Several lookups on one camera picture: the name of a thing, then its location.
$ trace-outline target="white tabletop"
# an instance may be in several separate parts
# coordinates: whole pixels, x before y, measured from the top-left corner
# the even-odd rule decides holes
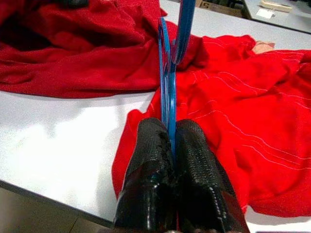
[[[273,11],[275,14],[274,17],[264,18],[257,15],[258,10],[263,9],[259,6],[260,0],[244,0],[249,15],[253,20],[262,21],[301,32],[311,33],[311,7],[308,6],[307,2],[295,2],[290,0],[271,1],[291,6],[292,10],[289,13]]]
[[[169,14],[167,20],[177,23],[179,4],[161,0],[161,6]],[[229,21],[234,27],[228,27]],[[311,49],[309,34],[199,8],[191,32],[198,36],[250,34],[276,42],[278,49]],[[0,92],[0,185],[9,183],[17,190],[23,188],[112,221],[116,198],[111,165],[126,115],[132,109],[145,111],[152,96],[62,100]],[[250,226],[265,218],[254,216],[259,215],[248,215]]]

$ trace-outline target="cardboard box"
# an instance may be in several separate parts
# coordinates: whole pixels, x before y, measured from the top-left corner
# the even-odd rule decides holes
[[[195,6],[200,7],[200,8],[204,8],[204,9],[207,9],[210,11],[215,11],[218,13],[223,13],[223,14],[230,15],[230,16],[236,16],[236,17],[240,17],[240,18],[243,17],[242,11],[240,9],[234,9],[234,8],[214,4],[214,3],[204,1],[204,0],[196,0]]]

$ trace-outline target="blue plastic object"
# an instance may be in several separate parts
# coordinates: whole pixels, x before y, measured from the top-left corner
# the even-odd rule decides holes
[[[168,129],[172,145],[173,162],[175,155],[176,131],[176,66],[182,61],[189,42],[195,0],[181,0],[177,37],[170,44],[166,22],[163,17],[158,21],[158,44],[160,61],[161,120]]]

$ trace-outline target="textured gripper pad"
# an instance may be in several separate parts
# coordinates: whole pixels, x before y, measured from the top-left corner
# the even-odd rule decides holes
[[[118,200],[115,227],[158,232],[175,229],[174,180],[167,130],[156,118],[141,121]]]
[[[195,122],[177,123],[176,155],[182,232],[196,229],[248,232],[228,176]]]

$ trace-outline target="wrinkled red fabric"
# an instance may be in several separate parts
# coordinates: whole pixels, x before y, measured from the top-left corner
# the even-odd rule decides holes
[[[0,0],[0,90],[91,98],[159,86],[157,0],[92,0],[64,9]],[[174,24],[169,24],[173,35]],[[196,54],[192,36],[184,69]]]
[[[311,51],[255,55],[248,36],[202,40],[205,67],[177,73],[177,120],[201,126],[244,211],[310,216]],[[112,167],[117,194],[147,117],[160,118],[159,90],[147,112],[128,114]]]

